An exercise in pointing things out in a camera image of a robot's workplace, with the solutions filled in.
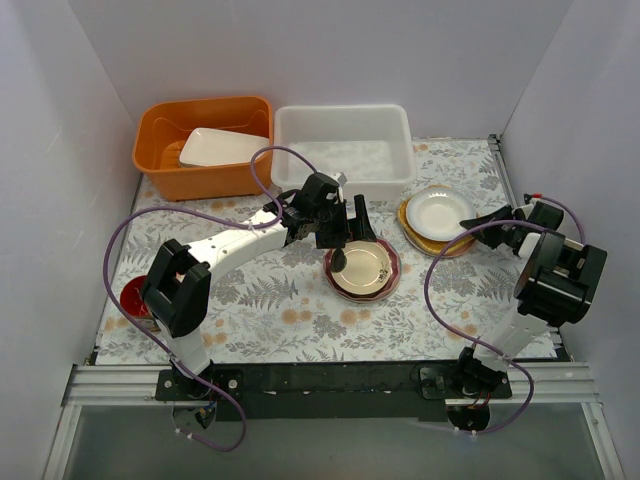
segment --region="table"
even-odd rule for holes
[[[432,259],[414,249],[396,221],[403,199],[428,185],[454,186],[480,215],[507,203],[489,146],[484,140],[416,140],[418,180],[401,198],[369,202],[376,232],[400,253],[403,277],[398,290],[372,305],[353,304],[330,290],[323,278],[324,252],[312,238],[270,252],[229,272],[210,292],[201,329],[217,363],[455,359],[467,343],[442,328],[427,311],[422,285]],[[266,197],[234,197],[183,202],[201,212],[246,220]],[[165,204],[142,180],[135,210]],[[129,229],[113,280],[123,286],[147,273],[160,245],[175,238],[187,243],[222,227],[176,212],[153,212]],[[487,336],[509,308],[523,261],[508,250],[477,244],[459,258],[442,261],[432,279],[433,303],[443,318],[471,335]],[[97,365],[164,364],[167,356],[107,302],[96,342]],[[545,334],[521,358],[555,358]]]

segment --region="white plate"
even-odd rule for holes
[[[183,167],[213,167],[248,163],[251,156],[269,145],[269,139],[214,128],[196,128],[180,152]]]
[[[411,228],[437,242],[448,242],[464,233],[460,221],[475,217],[471,202],[451,188],[427,188],[411,197],[407,205]]]
[[[335,282],[355,295],[370,295],[381,290],[391,277],[391,259],[382,245],[372,242],[351,242],[344,248],[347,266],[341,272],[331,272]]]

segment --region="beige plate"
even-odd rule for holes
[[[391,276],[391,259],[382,245],[351,242],[344,248],[347,266],[331,272],[335,282],[355,295],[370,295],[382,289]]]

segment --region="gray floor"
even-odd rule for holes
[[[493,407],[493,421],[512,411]],[[533,405],[510,427],[475,441],[409,419],[252,421],[230,454],[177,436],[170,415],[167,407],[83,408],[65,478],[603,478],[575,404]],[[207,435],[223,442],[237,431],[234,423],[214,424]]]

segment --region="tabletop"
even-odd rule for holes
[[[321,268],[324,251],[313,238],[264,254],[226,274],[212,286],[201,325],[204,344],[217,363],[455,359],[467,342],[440,326],[427,311],[423,283],[432,258],[412,247],[396,220],[402,200],[429,185],[455,187],[480,215],[507,203],[489,146],[484,140],[415,140],[418,179],[390,202],[369,202],[376,233],[399,252],[403,274],[395,293],[375,304],[354,304],[333,292]],[[265,196],[181,202],[186,208],[235,221],[246,220]],[[143,178],[134,210],[167,202]],[[145,275],[160,245],[188,243],[223,230],[218,224],[177,212],[153,212],[127,232],[113,279],[119,295],[132,278]],[[507,249],[476,244],[464,256],[443,260],[431,281],[441,316],[470,335],[487,337],[509,309],[524,265]],[[105,306],[96,341],[97,365],[167,363],[166,354]],[[555,358],[544,334],[521,358]]]

